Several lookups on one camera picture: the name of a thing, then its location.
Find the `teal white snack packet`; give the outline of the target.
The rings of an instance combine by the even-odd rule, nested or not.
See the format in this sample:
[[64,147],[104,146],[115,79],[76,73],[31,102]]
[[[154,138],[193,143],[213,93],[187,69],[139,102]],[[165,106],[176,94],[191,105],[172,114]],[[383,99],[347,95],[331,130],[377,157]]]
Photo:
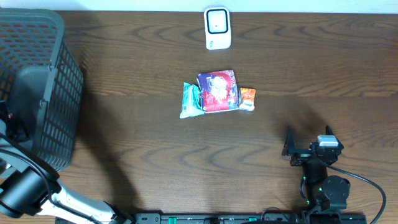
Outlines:
[[201,91],[199,87],[190,83],[184,83],[180,119],[205,114],[201,108],[200,99]]

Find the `purple red noodle packet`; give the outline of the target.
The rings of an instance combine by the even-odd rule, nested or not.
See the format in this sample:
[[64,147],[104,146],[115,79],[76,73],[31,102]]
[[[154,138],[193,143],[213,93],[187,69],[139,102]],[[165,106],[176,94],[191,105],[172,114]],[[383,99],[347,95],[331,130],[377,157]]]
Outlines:
[[207,113],[238,109],[238,86],[233,70],[200,73],[201,107]]

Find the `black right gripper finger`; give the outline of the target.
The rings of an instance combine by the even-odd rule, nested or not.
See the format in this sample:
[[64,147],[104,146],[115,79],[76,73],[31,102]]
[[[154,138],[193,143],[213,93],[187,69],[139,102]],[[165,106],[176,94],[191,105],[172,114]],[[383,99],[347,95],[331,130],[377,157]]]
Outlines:
[[[326,126],[326,128],[325,128],[325,133],[326,133],[326,135],[335,135],[334,134],[334,132],[333,132],[333,130],[332,130],[332,128],[329,126],[329,125],[327,125]],[[338,142],[339,142],[339,145],[338,145],[338,149],[339,150],[343,150],[344,149],[344,145],[340,142],[340,140],[337,138],[337,140],[338,140]]]
[[295,153],[295,141],[294,141],[294,132],[291,127],[287,128],[287,134],[286,134],[286,139],[285,143],[282,149],[282,156],[291,156],[292,154]]

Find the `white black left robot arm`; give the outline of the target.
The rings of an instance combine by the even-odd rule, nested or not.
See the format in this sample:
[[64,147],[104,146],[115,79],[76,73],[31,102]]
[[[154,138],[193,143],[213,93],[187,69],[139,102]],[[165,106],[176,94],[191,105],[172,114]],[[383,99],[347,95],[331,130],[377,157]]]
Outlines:
[[59,181],[45,161],[10,139],[7,130],[18,129],[6,103],[1,102],[1,159],[15,171],[1,183],[1,213],[11,218],[50,215],[71,223],[135,223],[116,207],[85,197]]

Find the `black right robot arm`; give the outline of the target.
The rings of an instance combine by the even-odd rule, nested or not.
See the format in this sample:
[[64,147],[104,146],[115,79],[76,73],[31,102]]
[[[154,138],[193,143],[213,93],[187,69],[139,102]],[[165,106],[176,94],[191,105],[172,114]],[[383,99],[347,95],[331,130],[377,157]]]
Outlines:
[[290,157],[291,166],[303,168],[302,184],[307,192],[302,195],[314,212],[340,212],[347,207],[349,181],[327,172],[343,149],[329,126],[324,135],[317,136],[317,140],[304,149],[296,147],[293,129],[287,129],[282,155]]

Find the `small orange snack packet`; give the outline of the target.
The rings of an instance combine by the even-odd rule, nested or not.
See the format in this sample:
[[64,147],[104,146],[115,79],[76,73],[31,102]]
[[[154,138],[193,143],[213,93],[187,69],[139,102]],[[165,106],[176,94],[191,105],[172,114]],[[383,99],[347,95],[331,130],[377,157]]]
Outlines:
[[254,99],[256,90],[253,88],[240,88],[239,91],[239,109],[253,111],[255,109]]

